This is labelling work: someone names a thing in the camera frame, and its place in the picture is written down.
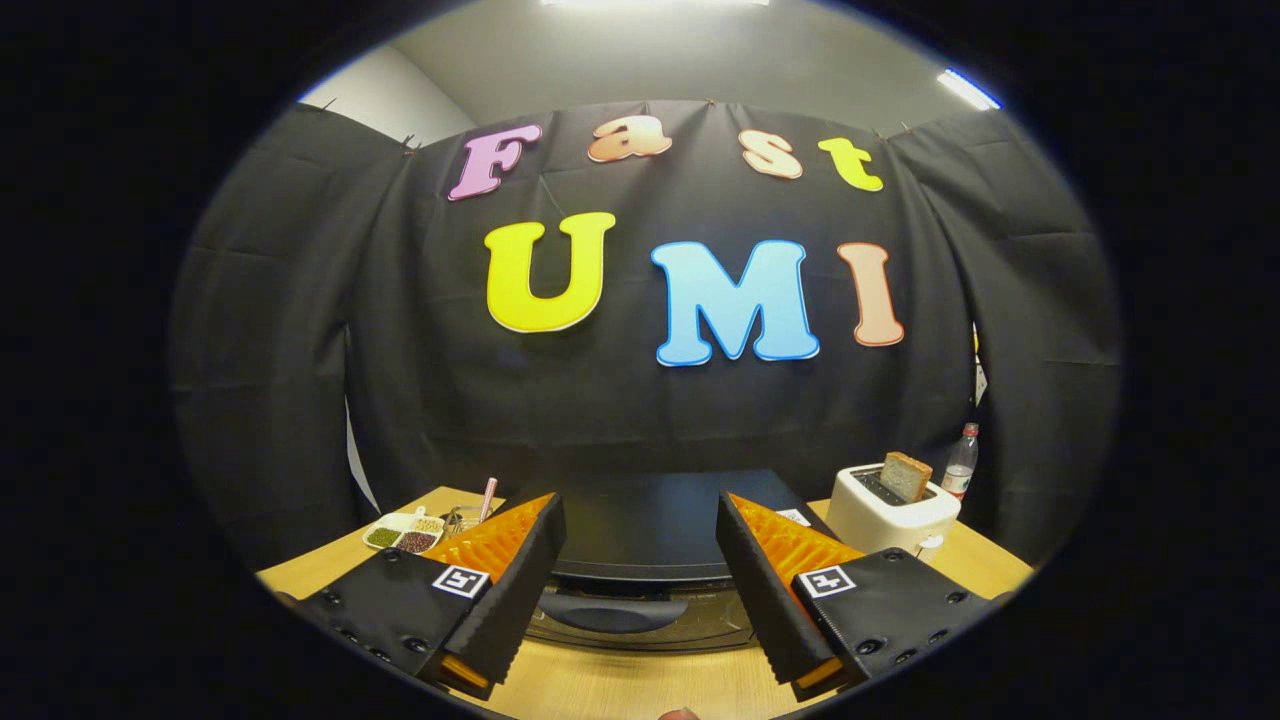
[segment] pink straw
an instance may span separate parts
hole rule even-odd
[[[489,484],[484,487],[484,503],[480,505],[480,521],[489,518],[489,503],[493,502],[493,493],[498,489],[498,478],[489,478]]]

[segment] toast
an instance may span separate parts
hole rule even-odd
[[[902,500],[919,502],[932,477],[933,468],[901,452],[890,452],[884,456],[879,482]]]

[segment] wooden table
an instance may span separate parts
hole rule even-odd
[[[436,488],[399,512],[425,506],[440,515],[457,505],[479,505],[481,497]],[[500,505],[494,498],[494,506]],[[829,501],[809,506],[827,516]],[[274,591],[303,598],[374,555],[361,537],[367,527],[257,574]],[[933,560],[933,568],[970,591],[991,598],[1020,585],[1032,569],[973,529],[956,523]],[[677,707],[690,707],[707,720],[764,720],[829,697],[797,703],[788,685],[773,679],[764,651],[654,655],[566,647],[525,638],[503,684],[486,702],[512,717],[543,720],[657,720]],[[471,701],[463,694],[458,694]]]

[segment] ceiling light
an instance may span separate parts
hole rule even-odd
[[[955,92],[956,95],[963,97],[966,102],[969,102],[970,105],[973,105],[979,110],[1000,109],[1000,102],[992,100],[989,95],[987,95],[982,90],[978,90],[977,85],[966,81],[964,77],[960,76],[960,73],[952,70],[951,68],[947,68],[945,73],[938,76],[938,82],[947,86],[947,90]]]
[[[768,5],[769,0],[699,0],[707,5]],[[541,0],[543,5],[579,5],[582,8],[617,8],[621,5],[654,5],[655,0]]]

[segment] white toaster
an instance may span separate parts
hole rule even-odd
[[[960,514],[960,501],[927,483],[923,500],[906,502],[879,484],[883,466],[876,462],[836,473],[824,520],[841,542],[859,552],[901,547],[931,562]]]

